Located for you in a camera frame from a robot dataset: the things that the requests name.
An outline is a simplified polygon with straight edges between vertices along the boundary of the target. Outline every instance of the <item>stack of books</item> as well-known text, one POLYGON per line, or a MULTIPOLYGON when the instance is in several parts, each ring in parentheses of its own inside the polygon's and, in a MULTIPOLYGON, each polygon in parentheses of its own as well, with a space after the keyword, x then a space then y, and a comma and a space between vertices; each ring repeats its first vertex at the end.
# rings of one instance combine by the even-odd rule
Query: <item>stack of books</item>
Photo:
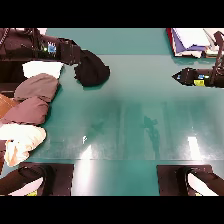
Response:
POLYGON ((217 31, 224 33, 224 28, 166 28, 176 57, 216 57, 219 46, 216 45, 214 34, 217 31))

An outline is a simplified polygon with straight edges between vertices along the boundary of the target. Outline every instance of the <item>teal table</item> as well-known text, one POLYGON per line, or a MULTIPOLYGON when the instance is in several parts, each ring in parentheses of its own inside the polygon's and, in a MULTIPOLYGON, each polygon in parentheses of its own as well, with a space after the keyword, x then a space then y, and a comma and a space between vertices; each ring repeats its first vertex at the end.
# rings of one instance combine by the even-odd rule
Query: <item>teal table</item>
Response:
POLYGON ((27 161, 74 163, 72 195, 159 195, 158 164, 211 164, 224 178, 224 91, 171 78, 215 60, 174 58, 164 32, 49 29, 98 54, 111 77, 83 88, 65 66, 47 139, 27 161))

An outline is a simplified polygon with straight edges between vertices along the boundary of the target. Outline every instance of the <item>yellow label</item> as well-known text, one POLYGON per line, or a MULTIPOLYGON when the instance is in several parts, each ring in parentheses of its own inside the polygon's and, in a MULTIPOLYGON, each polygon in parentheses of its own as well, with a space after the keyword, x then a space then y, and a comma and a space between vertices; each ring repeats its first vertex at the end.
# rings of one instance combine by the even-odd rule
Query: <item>yellow label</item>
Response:
POLYGON ((194 84, 196 86, 205 86, 205 81, 204 80, 194 80, 194 84))
POLYGON ((31 192, 27 196, 37 196, 37 191, 31 192))

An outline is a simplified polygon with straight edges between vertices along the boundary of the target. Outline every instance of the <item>table surface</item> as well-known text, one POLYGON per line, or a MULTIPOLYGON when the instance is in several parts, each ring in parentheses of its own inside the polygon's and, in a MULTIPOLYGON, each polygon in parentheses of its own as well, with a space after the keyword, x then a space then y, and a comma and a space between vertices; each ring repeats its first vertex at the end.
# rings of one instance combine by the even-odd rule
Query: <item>table surface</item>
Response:
POLYGON ((83 88, 73 66, 64 67, 42 125, 47 139, 28 162, 74 163, 72 195, 159 195, 158 164, 211 164, 224 178, 223 90, 171 78, 185 67, 211 68, 215 59, 173 57, 161 28, 47 34, 98 54, 111 77, 83 88))

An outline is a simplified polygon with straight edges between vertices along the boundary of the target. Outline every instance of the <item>blue sticker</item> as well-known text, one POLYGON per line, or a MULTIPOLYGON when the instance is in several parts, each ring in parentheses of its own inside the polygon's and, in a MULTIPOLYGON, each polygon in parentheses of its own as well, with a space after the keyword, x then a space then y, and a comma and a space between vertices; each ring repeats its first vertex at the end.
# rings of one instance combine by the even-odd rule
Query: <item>blue sticker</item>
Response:
POLYGON ((48 44, 48 52, 49 53, 56 53, 56 46, 52 44, 48 44))
POLYGON ((199 75, 198 79, 204 79, 204 77, 205 77, 204 75, 199 75))

